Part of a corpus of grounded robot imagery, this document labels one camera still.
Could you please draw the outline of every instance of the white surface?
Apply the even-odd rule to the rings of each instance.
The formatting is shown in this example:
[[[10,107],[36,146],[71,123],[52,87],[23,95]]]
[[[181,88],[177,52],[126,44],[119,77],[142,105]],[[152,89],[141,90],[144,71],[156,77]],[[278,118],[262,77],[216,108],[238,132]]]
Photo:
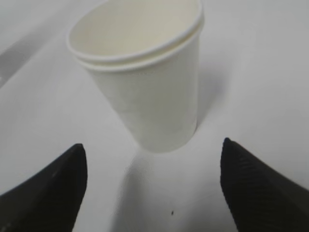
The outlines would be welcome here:
[[[15,10],[1,21],[29,26],[11,39],[28,45],[22,39],[0,55],[2,83],[9,79],[0,89],[1,193],[79,142],[89,180],[75,232],[122,232],[125,224],[131,232],[233,232],[219,185],[226,136],[309,188],[307,0],[205,2],[199,127],[186,146],[162,155],[132,142],[66,50],[67,26],[97,1],[57,1],[59,9],[51,2],[29,21],[13,19]],[[9,38],[3,28],[1,37]]]

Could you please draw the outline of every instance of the paper cup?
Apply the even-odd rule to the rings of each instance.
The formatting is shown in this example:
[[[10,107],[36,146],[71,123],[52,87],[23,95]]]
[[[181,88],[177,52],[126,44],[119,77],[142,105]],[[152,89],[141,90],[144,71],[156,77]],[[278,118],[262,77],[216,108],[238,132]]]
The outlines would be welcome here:
[[[147,150],[174,150],[195,132],[203,24],[200,0],[111,0],[68,35],[77,62]]]

